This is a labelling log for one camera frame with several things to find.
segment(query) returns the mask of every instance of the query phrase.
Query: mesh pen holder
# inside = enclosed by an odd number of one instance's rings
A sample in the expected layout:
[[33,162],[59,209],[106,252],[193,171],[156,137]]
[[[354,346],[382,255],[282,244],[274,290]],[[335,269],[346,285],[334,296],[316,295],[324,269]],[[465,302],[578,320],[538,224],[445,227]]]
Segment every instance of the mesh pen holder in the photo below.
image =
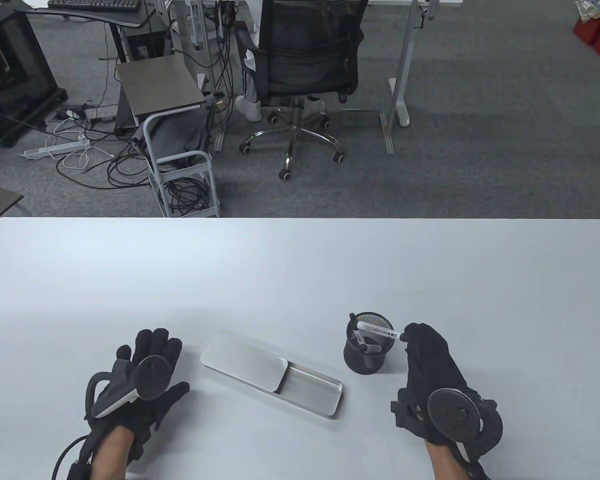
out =
[[[357,330],[358,322],[366,322],[390,330],[393,330],[394,327],[389,320],[379,313],[373,313],[373,311],[364,311],[357,315],[350,314],[350,320],[346,325],[346,344],[343,351],[344,361],[346,366],[355,373],[371,375],[382,368],[387,353],[394,346],[394,340],[393,338],[386,338],[386,336],[368,331]],[[358,336],[360,335],[364,338],[366,348],[358,341]]]

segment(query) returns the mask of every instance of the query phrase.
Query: keyboard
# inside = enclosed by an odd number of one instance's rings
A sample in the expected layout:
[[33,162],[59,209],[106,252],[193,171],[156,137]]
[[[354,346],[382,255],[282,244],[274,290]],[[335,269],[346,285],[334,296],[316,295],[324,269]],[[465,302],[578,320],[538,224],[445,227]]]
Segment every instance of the keyboard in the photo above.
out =
[[49,0],[49,9],[101,12],[135,12],[141,0]]

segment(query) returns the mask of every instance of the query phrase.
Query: power strip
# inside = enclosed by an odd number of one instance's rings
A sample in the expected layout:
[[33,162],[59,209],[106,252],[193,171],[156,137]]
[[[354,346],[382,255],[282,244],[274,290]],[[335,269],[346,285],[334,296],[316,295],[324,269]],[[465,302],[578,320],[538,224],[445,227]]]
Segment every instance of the power strip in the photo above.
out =
[[43,146],[42,148],[33,148],[25,150],[20,155],[29,160],[39,160],[53,155],[70,154],[73,152],[85,151],[91,146],[89,139],[82,133],[78,135],[78,141],[70,141],[60,145]]

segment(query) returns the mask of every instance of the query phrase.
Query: computer case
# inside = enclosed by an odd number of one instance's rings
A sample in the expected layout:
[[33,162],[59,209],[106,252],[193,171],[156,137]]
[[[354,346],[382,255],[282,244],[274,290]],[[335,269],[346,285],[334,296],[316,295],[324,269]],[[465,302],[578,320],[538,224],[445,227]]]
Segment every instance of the computer case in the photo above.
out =
[[65,100],[26,14],[0,5],[0,145],[13,147]]
[[130,61],[164,57],[165,46],[171,50],[168,33],[166,19],[159,14],[153,14],[140,28],[122,27],[122,38]]

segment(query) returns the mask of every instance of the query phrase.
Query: chair base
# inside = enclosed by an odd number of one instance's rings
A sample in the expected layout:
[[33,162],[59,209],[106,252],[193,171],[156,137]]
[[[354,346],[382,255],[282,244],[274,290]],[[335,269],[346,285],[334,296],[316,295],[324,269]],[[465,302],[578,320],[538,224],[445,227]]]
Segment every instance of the chair base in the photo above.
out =
[[263,135],[270,135],[274,133],[289,134],[289,143],[286,148],[286,153],[284,154],[284,165],[278,173],[278,177],[280,177],[280,179],[284,182],[291,179],[294,152],[296,150],[298,139],[301,137],[317,138],[318,140],[322,140],[326,144],[334,147],[336,152],[334,153],[332,160],[335,163],[341,163],[344,160],[344,152],[341,151],[338,140],[324,132],[310,130],[309,128],[305,128],[303,126],[303,124],[307,125],[312,122],[315,123],[316,121],[319,121],[320,127],[326,129],[329,126],[329,117],[324,112],[317,112],[307,118],[302,118],[302,112],[303,109],[299,105],[293,106],[291,109],[291,117],[288,117],[286,114],[284,114],[280,108],[273,110],[273,112],[271,112],[266,119],[268,123],[275,125],[279,122],[282,122],[285,124],[285,126],[279,126],[277,128],[270,128],[268,130],[255,132],[240,145],[240,152],[244,155],[248,154],[252,149],[252,140],[262,137]]

